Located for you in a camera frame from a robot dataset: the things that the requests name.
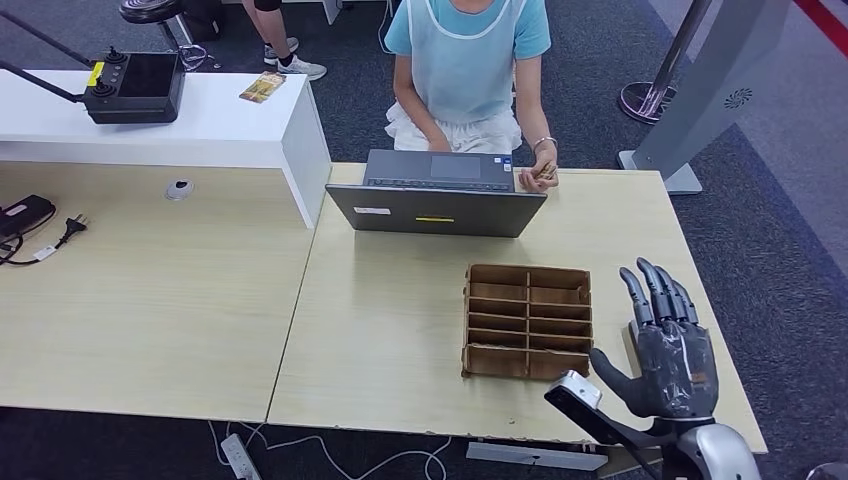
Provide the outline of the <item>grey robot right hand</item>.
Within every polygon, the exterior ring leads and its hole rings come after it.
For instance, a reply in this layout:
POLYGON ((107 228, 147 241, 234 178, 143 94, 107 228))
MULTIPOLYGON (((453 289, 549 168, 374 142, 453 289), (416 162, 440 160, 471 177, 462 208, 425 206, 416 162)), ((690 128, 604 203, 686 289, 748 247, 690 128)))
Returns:
POLYGON ((641 375, 629 377, 599 348, 590 351, 595 373, 641 418, 698 420, 713 416, 719 380, 710 334, 699 323, 687 289, 659 265, 639 257, 646 288, 628 268, 619 269, 637 323, 641 375))

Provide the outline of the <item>person's left hand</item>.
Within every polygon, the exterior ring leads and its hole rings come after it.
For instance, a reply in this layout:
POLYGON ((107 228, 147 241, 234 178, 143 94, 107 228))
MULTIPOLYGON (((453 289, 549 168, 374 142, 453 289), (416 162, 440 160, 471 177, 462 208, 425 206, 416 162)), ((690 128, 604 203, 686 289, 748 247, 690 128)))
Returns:
POLYGON ((539 148, 535 152, 534 165, 522 170, 518 180, 525 191, 544 193, 559 186, 557 169, 557 150, 554 147, 539 148))

